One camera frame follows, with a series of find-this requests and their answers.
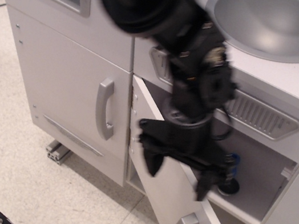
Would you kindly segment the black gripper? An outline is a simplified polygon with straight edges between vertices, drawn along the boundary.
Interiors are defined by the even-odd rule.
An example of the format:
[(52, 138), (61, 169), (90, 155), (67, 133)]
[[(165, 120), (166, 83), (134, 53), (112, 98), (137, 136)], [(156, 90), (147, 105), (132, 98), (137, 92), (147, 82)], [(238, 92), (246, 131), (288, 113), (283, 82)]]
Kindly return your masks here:
[(144, 159), (152, 177), (160, 170), (165, 157), (201, 171), (197, 177), (196, 201), (203, 201), (222, 177), (232, 179), (235, 176), (236, 160), (212, 138), (209, 126), (196, 128), (168, 120), (141, 119), (139, 127)]

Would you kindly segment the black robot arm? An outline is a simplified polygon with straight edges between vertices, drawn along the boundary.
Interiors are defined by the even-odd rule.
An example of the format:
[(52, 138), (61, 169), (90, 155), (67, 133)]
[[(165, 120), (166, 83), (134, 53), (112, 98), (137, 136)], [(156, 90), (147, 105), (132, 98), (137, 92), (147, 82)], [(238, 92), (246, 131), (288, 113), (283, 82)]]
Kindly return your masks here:
[(153, 39), (165, 52), (172, 74), (172, 95), (163, 105), (163, 119), (142, 119), (140, 143), (151, 175), (165, 157), (195, 171), (196, 198), (202, 201), (212, 186), (224, 195), (236, 194), (238, 157), (218, 142), (231, 134), (212, 134), (212, 116), (235, 98), (224, 36), (195, 0), (102, 0), (121, 30)]

